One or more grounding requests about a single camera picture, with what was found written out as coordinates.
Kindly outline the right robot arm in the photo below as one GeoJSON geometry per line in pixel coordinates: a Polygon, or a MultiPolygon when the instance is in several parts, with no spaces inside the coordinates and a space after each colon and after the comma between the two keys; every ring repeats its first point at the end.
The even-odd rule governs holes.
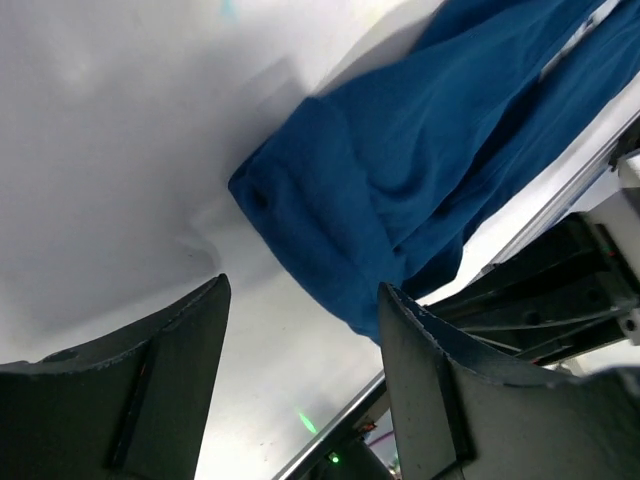
{"type": "Polygon", "coordinates": [[[619,187],[574,211],[428,311],[539,366],[639,343],[639,153],[614,162],[619,187]]]}

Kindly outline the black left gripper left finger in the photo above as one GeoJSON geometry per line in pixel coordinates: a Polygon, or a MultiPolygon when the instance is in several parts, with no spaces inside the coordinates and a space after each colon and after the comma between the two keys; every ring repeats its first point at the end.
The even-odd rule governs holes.
{"type": "Polygon", "coordinates": [[[218,276],[172,305],[1,368],[5,479],[191,479],[228,324],[218,276]]]}

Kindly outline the dark blue t shirt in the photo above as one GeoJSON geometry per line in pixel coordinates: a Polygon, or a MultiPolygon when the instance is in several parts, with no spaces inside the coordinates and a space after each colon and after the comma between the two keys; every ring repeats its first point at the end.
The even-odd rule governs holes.
{"type": "Polygon", "coordinates": [[[355,333],[425,296],[639,71],[639,5],[447,1],[403,59],[305,99],[231,176],[278,261],[355,333]]]}

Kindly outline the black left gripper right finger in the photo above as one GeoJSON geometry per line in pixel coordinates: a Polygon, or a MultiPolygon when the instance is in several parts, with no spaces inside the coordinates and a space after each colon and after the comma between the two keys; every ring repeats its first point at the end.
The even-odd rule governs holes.
{"type": "Polygon", "coordinates": [[[406,479],[635,479],[639,371],[578,377],[499,352],[402,291],[378,293],[406,479]]]}

